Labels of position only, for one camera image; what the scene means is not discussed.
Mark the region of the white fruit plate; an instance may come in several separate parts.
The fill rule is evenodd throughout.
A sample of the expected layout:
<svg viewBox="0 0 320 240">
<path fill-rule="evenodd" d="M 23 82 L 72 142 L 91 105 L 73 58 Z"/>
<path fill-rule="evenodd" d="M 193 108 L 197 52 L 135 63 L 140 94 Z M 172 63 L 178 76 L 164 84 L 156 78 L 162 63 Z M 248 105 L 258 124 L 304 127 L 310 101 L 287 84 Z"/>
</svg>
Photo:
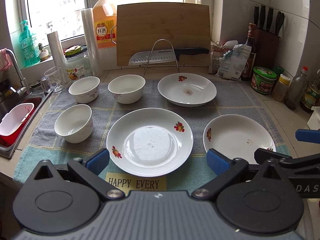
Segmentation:
<svg viewBox="0 0 320 240">
<path fill-rule="evenodd" d="M 159 81 L 157 88 L 161 96 L 181 107 L 203 106 L 217 95 L 212 81 L 191 73 L 167 75 Z"/>
<path fill-rule="evenodd" d="M 203 132 L 204 149 L 213 148 L 229 159 L 240 157 L 256 164 L 254 152 L 258 148 L 276 151 L 268 131 L 251 118 L 226 114 L 214 118 Z"/>
<path fill-rule="evenodd" d="M 191 154 L 194 137 L 178 114 L 143 108 L 119 118 L 111 127 L 106 147 L 114 164 L 139 177 L 160 177 L 182 166 Z"/>
</svg>

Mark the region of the white bowl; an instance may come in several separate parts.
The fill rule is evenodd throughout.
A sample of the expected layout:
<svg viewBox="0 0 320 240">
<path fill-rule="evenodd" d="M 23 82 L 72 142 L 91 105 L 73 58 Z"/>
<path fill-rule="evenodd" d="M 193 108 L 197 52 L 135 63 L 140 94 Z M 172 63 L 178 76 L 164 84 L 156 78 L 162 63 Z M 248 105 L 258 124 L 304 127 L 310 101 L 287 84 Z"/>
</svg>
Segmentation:
<svg viewBox="0 0 320 240">
<path fill-rule="evenodd" d="M 93 131 L 91 107 L 85 104 L 69 107 L 57 118 L 54 130 L 71 144 L 83 142 Z"/>
<path fill-rule="evenodd" d="M 108 84 L 108 90 L 118 103 L 128 105 L 142 97 L 145 84 L 140 75 L 122 75 Z"/>
<path fill-rule="evenodd" d="M 96 76 L 88 76 L 75 81 L 68 92 L 77 103 L 87 104 L 95 100 L 99 95 L 100 79 Z"/>
</svg>

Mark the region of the red capped clear bottle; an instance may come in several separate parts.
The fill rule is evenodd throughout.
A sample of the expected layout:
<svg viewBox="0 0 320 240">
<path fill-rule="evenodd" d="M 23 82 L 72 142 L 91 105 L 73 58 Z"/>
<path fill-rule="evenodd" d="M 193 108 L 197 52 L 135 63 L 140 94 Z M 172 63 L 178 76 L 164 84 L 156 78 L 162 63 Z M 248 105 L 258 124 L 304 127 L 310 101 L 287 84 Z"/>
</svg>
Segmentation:
<svg viewBox="0 0 320 240">
<path fill-rule="evenodd" d="M 291 82 L 289 91 L 284 100 L 286 107 L 289 108 L 290 110 L 295 110 L 297 108 L 307 88 L 307 84 L 308 84 L 307 73 L 308 73 L 308 67 L 304 66 L 301 69 L 300 73 L 297 74 Z"/>
</svg>

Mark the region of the yellow lidded spice jar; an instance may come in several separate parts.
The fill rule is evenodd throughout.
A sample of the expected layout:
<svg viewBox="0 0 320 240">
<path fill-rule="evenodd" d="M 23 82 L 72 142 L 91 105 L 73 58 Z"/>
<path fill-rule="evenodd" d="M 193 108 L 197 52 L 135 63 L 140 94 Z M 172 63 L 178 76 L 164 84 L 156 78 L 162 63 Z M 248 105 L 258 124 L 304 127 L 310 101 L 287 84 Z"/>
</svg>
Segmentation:
<svg viewBox="0 0 320 240">
<path fill-rule="evenodd" d="M 275 100 L 282 102 L 287 94 L 290 82 L 291 79 L 289 77 L 287 77 L 284 74 L 281 74 L 272 91 L 272 97 Z"/>
</svg>

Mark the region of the green lidded sauce tub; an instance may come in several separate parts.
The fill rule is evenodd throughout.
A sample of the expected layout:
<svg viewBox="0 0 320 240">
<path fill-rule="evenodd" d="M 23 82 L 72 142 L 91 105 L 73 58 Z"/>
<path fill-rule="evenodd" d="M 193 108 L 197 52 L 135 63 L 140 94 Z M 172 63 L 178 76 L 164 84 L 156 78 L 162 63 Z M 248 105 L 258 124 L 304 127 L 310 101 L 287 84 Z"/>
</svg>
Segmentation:
<svg viewBox="0 0 320 240">
<path fill-rule="evenodd" d="M 274 71 L 264 67 L 254 67 L 250 85 L 257 93 L 270 95 L 276 80 L 277 75 Z"/>
</svg>

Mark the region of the red white colander basin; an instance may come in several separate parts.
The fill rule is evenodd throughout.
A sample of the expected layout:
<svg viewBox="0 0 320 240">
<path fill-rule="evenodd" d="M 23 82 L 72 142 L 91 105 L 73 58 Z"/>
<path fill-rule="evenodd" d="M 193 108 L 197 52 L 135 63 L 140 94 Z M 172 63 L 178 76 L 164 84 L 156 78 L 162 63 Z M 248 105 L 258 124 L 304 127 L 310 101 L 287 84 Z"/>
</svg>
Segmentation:
<svg viewBox="0 0 320 240">
<path fill-rule="evenodd" d="M 1 145 L 9 147 L 15 143 L 34 108 L 33 103 L 21 103 L 4 116 L 0 125 Z"/>
</svg>

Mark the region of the white clipped food bag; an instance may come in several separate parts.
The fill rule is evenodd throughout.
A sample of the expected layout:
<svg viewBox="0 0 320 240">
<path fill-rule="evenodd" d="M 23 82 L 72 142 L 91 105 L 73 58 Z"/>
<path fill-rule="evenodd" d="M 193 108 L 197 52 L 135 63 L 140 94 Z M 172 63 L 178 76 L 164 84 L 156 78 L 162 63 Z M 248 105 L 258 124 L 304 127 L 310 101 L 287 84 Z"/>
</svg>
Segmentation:
<svg viewBox="0 0 320 240">
<path fill-rule="evenodd" d="M 251 47 L 238 44 L 220 59 L 220 68 L 216 76 L 229 80 L 239 80 L 250 54 Z"/>
</svg>

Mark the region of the steel sink faucet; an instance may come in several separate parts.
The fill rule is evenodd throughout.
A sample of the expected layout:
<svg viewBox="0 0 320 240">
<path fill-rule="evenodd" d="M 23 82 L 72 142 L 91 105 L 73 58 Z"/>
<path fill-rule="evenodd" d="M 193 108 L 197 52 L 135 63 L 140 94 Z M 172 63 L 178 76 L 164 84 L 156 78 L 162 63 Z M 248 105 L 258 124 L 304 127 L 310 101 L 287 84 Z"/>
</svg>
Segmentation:
<svg viewBox="0 0 320 240">
<path fill-rule="evenodd" d="M 27 83 L 27 80 L 26 78 L 23 76 L 20 68 L 19 68 L 19 65 L 17 63 L 17 60 L 16 60 L 16 57 L 14 55 L 14 53 L 12 52 L 12 50 L 10 49 L 5 49 L 5 54 L 9 56 L 9 58 L 11 59 L 11 62 L 16 70 L 16 73 L 20 79 L 20 84 L 21 84 L 21 87 L 14 90 L 13 88 L 11 88 L 11 90 L 16 93 L 19 97 L 22 97 L 24 95 L 30 95 L 31 94 L 31 89 Z"/>
</svg>

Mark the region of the clear glass mug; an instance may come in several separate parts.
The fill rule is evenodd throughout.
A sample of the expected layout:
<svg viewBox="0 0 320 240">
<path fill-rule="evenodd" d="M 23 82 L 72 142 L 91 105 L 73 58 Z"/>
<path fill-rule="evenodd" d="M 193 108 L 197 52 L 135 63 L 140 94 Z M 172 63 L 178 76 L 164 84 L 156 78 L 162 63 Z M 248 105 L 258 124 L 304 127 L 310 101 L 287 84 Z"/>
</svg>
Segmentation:
<svg viewBox="0 0 320 240">
<path fill-rule="evenodd" d="M 60 67 L 52 67 L 44 72 L 40 80 L 40 85 L 46 93 L 60 93 L 65 88 L 65 82 L 62 77 Z"/>
</svg>

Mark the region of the glass jar green lid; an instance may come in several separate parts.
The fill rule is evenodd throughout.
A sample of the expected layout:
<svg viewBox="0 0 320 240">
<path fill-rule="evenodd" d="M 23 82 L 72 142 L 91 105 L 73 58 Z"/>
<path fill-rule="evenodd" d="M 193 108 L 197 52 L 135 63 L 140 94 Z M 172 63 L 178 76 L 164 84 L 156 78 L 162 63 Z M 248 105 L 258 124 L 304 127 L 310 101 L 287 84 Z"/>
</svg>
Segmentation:
<svg viewBox="0 0 320 240">
<path fill-rule="evenodd" d="M 92 76 L 89 57 L 81 46 L 76 45 L 65 50 L 65 59 L 65 71 L 72 81 Z"/>
</svg>

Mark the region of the pink cloth on faucet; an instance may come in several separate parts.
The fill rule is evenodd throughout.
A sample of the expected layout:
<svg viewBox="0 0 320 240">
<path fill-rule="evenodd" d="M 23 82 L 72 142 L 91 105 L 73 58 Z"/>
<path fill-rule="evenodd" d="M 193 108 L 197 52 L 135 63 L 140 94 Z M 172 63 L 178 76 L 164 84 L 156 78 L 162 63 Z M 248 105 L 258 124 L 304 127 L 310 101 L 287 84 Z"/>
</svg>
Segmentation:
<svg viewBox="0 0 320 240">
<path fill-rule="evenodd" d="M 7 48 L 0 50 L 0 71 L 9 70 L 13 66 L 10 56 L 7 54 Z"/>
</svg>

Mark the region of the short clear wrap roll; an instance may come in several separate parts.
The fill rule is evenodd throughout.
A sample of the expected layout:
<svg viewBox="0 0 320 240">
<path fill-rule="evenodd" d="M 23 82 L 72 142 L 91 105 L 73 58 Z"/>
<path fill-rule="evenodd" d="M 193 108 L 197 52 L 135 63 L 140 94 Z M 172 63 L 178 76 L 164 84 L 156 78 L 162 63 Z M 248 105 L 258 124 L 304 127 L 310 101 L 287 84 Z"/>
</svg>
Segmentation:
<svg viewBox="0 0 320 240">
<path fill-rule="evenodd" d="M 61 42 L 59 39 L 59 35 L 57 31 L 49 33 L 47 35 L 50 51 L 55 63 L 56 68 L 60 68 L 62 72 L 62 77 L 66 86 L 71 84 L 71 80 L 66 72 L 66 59 L 63 54 L 63 49 L 61 46 Z"/>
</svg>

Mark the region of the tall clear wrap roll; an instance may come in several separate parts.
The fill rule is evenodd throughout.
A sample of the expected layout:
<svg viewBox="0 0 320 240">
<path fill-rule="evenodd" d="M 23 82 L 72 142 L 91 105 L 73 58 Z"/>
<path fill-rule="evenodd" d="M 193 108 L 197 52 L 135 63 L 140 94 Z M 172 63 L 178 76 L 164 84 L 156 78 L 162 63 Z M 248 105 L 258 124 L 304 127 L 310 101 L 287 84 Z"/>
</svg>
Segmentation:
<svg viewBox="0 0 320 240">
<path fill-rule="evenodd" d="M 82 23 L 84 28 L 84 36 L 86 41 L 86 47 L 88 50 L 88 56 L 92 67 L 94 76 L 103 76 L 103 70 L 100 67 L 99 49 L 96 41 L 96 35 L 94 30 L 93 10 L 82 9 L 81 11 Z"/>
</svg>

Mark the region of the orange cooking wine jug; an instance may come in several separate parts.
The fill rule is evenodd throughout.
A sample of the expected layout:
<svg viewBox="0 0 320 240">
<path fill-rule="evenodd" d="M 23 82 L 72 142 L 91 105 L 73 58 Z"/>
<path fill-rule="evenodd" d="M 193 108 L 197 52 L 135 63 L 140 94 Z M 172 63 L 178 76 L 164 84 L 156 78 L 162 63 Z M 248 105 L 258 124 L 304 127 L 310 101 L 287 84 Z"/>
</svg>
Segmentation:
<svg viewBox="0 0 320 240">
<path fill-rule="evenodd" d="M 98 0 L 94 5 L 93 20 L 95 40 L 99 49 L 115 47 L 117 9 L 108 0 Z"/>
</svg>

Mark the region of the black handled kitchen knife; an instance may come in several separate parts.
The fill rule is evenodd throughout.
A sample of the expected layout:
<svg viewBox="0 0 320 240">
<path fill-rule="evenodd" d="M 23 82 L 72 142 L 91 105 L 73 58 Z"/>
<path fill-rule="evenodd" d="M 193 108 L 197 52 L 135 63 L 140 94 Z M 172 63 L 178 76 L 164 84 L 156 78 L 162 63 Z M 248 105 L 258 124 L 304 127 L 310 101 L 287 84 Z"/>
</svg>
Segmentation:
<svg viewBox="0 0 320 240">
<path fill-rule="evenodd" d="M 209 49 L 196 48 L 181 48 L 181 49 L 163 49 L 153 51 L 141 51 L 131 56 L 129 66 L 139 66 L 143 64 L 168 63 L 179 61 L 181 55 L 200 55 L 209 54 Z"/>
</svg>

